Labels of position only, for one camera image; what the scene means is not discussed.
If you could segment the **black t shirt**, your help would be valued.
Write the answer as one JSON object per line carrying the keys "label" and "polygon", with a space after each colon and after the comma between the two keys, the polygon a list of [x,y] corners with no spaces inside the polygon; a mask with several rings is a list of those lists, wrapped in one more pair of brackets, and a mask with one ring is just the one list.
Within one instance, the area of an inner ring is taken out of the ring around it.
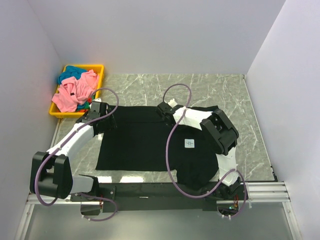
{"label": "black t shirt", "polygon": [[[116,129],[104,132],[96,170],[162,172],[171,126],[155,106],[119,106],[113,116]],[[214,150],[201,130],[179,125],[170,138],[169,168],[177,182],[198,190],[218,172]]]}

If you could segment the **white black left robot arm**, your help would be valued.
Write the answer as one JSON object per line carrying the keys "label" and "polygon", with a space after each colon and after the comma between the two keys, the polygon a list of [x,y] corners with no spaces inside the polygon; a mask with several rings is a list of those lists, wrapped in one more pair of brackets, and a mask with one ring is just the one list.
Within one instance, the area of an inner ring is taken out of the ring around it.
{"label": "white black left robot arm", "polygon": [[93,101],[90,110],[76,120],[60,142],[45,152],[36,152],[32,158],[30,192],[56,199],[82,193],[88,201],[96,200],[100,195],[98,178],[73,175],[71,161],[89,140],[117,127],[113,116],[117,108]]}

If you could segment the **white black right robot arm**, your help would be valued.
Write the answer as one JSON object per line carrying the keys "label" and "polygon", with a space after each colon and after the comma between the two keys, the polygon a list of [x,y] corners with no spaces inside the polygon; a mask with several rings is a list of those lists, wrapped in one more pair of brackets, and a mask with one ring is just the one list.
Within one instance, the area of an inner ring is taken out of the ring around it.
{"label": "white black right robot arm", "polygon": [[[227,115],[219,108],[214,111],[200,111],[177,104],[174,99],[161,102],[156,109],[164,121],[172,125],[165,145],[165,163],[174,187],[184,196],[201,199],[213,194],[217,189],[222,198],[230,200],[237,194],[241,184],[245,184],[243,175],[237,170],[236,146],[239,132]],[[169,144],[171,137],[179,126],[187,126],[202,131],[205,140],[216,153],[219,181],[203,195],[191,195],[184,192],[174,181],[169,164]]]}

